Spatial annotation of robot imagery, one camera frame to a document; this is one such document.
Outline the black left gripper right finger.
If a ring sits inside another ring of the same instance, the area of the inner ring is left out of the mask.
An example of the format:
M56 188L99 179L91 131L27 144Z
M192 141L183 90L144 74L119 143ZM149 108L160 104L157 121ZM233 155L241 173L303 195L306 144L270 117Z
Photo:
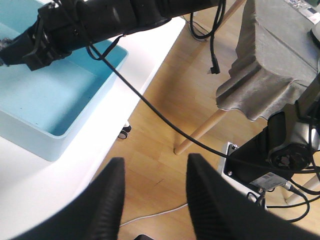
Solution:
M187 159L186 196L198 240L318 240L265 211L227 183L199 153Z

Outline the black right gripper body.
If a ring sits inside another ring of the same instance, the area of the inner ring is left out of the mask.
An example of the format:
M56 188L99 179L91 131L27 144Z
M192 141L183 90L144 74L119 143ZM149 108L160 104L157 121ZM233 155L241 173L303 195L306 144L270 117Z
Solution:
M70 51L59 49L43 32L31 34L26 30L14 39L0 40L1 65L27 65L35 71L70 55Z

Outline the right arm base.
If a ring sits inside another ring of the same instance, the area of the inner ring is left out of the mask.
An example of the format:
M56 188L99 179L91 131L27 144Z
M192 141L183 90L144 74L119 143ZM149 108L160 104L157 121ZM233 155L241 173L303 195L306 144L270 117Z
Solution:
M320 149L320 77L301 96L273 113L267 126L239 148L228 147L222 174L257 191L270 190L300 174Z

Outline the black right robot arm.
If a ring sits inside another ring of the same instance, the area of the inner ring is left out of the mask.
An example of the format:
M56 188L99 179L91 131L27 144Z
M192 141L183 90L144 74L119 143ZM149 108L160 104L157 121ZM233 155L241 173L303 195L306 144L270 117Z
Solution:
M38 70L75 50L151 30L219 4L219 0L52 0L37 10L36 22L22 34L1 40L0 63Z

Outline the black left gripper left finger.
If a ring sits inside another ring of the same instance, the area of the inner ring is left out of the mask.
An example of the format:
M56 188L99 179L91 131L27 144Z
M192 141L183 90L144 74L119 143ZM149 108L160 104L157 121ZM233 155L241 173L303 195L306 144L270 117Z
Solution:
M125 160L112 158L66 207L17 240L116 240L125 200Z

